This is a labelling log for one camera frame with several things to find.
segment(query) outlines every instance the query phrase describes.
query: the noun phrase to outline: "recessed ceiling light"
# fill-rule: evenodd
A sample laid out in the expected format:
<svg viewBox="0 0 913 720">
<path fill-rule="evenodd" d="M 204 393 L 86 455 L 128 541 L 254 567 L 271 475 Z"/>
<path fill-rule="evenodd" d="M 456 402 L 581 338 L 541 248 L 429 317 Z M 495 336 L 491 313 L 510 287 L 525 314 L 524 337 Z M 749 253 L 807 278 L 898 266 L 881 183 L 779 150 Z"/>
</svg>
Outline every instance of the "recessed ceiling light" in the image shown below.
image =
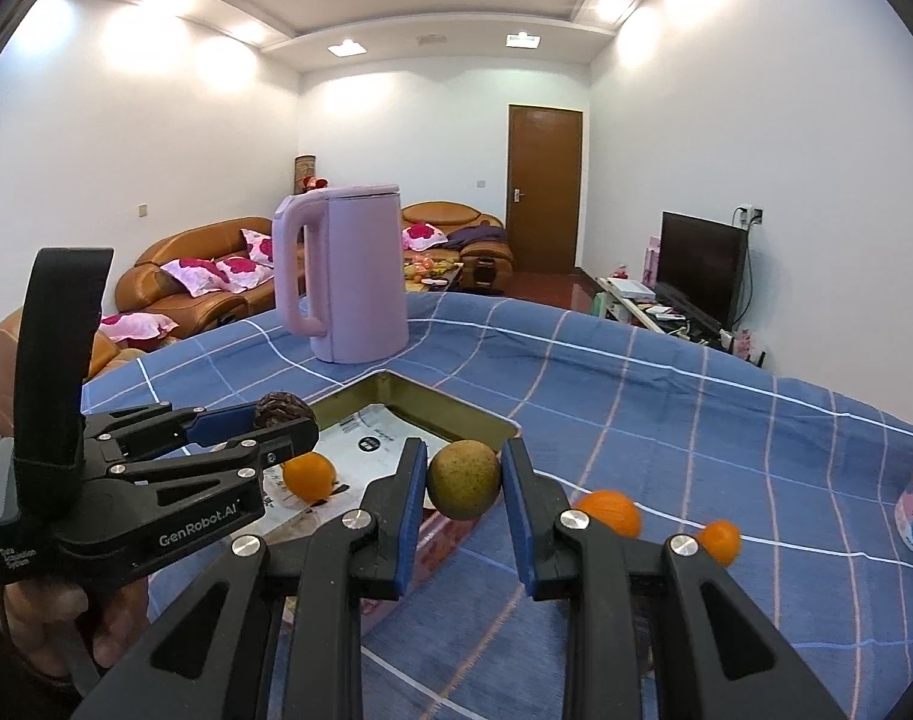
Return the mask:
<svg viewBox="0 0 913 720">
<path fill-rule="evenodd" d="M 243 43 L 258 44 L 266 40 L 266 28 L 261 23 L 248 22 L 242 23 L 236 28 L 229 30 L 229 34 L 243 41 Z"/>
<path fill-rule="evenodd" d="M 604 22 L 616 22 L 619 20 L 629 7 L 633 4 L 632 0 L 599 0 L 597 2 L 597 15 Z"/>
<path fill-rule="evenodd" d="M 517 35 L 506 36 L 506 47 L 508 49 L 536 49 L 539 45 L 539 35 L 527 35 L 525 32 L 521 32 Z"/>
<path fill-rule="evenodd" d="M 185 16 L 193 7 L 193 0 L 139 0 L 147 7 L 167 16 Z"/>
<path fill-rule="evenodd" d="M 359 53 L 366 53 L 366 49 L 360 46 L 357 41 L 347 38 L 339 46 L 330 46 L 330 53 L 337 56 L 355 56 Z"/>
</svg>

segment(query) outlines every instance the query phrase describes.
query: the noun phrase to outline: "black strap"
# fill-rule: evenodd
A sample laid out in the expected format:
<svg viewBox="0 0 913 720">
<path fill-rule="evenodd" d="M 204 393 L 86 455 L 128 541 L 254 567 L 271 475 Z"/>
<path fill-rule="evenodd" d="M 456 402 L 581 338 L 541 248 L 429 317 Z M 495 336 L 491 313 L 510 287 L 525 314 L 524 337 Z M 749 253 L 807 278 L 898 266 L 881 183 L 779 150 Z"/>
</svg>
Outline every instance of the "black strap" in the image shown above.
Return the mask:
<svg viewBox="0 0 913 720">
<path fill-rule="evenodd" d="M 45 248 L 32 266 L 16 348 L 13 455 L 20 504 L 46 519 L 75 497 L 80 396 L 110 263 L 107 248 Z"/>
</svg>

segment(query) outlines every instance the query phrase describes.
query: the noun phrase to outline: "white wall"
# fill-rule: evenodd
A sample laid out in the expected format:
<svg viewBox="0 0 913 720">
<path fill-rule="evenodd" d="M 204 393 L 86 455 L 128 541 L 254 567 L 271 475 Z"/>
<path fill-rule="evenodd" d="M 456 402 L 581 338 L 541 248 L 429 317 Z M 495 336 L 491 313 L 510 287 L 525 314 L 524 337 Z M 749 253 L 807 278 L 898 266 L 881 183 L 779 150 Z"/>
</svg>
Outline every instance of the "white wall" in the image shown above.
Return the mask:
<svg viewBox="0 0 913 720">
<path fill-rule="evenodd" d="M 913 422 L 913 39 L 885 0 L 650 0 L 592 67 L 584 264 L 642 267 L 661 212 L 751 239 L 778 373 Z"/>
<path fill-rule="evenodd" d="M 0 319 L 40 247 L 114 247 L 109 308 L 152 242 L 272 213 L 299 153 L 293 71 L 132 5 L 40 3 L 0 57 Z"/>
<path fill-rule="evenodd" d="M 373 62 L 306 74 L 301 104 L 300 144 L 334 184 L 399 184 L 403 205 L 452 200 L 505 220 L 509 106 L 587 112 L 589 71 L 483 57 Z"/>
</svg>

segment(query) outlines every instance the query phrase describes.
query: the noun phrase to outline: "kettle handle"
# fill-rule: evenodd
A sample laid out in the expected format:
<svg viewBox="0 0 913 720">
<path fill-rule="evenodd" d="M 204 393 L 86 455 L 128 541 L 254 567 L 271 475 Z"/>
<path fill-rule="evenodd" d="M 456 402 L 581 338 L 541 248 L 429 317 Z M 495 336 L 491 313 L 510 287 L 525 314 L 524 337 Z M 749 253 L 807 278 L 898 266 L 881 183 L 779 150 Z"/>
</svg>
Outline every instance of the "kettle handle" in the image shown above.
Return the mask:
<svg viewBox="0 0 913 720">
<path fill-rule="evenodd" d="M 277 309 L 286 329 L 301 336 L 325 336 L 330 330 L 330 279 L 327 274 L 328 208 L 324 197 L 299 202 L 296 197 L 273 218 L 273 249 L 279 252 L 275 261 Z M 296 257 L 296 240 L 306 228 L 306 295 L 310 316 L 300 313 L 300 274 Z"/>
</svg>

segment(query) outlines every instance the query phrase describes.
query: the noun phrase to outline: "orange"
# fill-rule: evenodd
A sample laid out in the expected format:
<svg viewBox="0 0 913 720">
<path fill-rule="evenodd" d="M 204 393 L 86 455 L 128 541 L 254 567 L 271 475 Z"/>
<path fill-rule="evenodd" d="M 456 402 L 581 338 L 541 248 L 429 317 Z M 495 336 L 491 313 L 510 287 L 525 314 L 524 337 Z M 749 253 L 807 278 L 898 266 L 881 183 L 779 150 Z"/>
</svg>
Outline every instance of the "orange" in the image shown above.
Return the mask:
<svg viewBox="0 0 913 720">
<path fill-rule="evenodd" d="M 733 561 L 740 555 L 741 547 L 743 547 L 740 529 L 725 519 L 711 522 L 696 534 L 696 540 L 723 568 L 733 565 Z"/>
<path fill-rule="evenodd" d="M 336 469 L 319 452 L 306 452 L 282 464 L 282 481 L 290 493 L 312 504 L 333 494 Z"/>
<path fill-rule="evenodd" d="M 616 490 L 597 490 L 580 498 L 573 507 L 609 525 L 621 536 L 638 538 L 642 531 L 640 509 L 630 497 Z"/>
</svg>

